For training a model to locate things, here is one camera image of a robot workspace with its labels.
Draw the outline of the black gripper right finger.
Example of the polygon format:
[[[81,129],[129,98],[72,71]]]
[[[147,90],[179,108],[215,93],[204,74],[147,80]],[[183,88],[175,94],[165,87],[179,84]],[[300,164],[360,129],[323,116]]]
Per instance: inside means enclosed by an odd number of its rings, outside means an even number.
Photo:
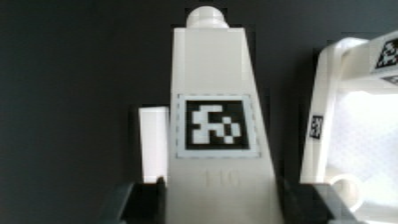
[[[277,179],[284,224],[358,224],[328,184]]]

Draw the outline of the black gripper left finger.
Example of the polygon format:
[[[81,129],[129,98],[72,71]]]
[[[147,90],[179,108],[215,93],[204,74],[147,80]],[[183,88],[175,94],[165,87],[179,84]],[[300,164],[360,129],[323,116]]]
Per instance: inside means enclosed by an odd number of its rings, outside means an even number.
[[[106,196],[95,224],[165,224],[165,180],[117,184]]]

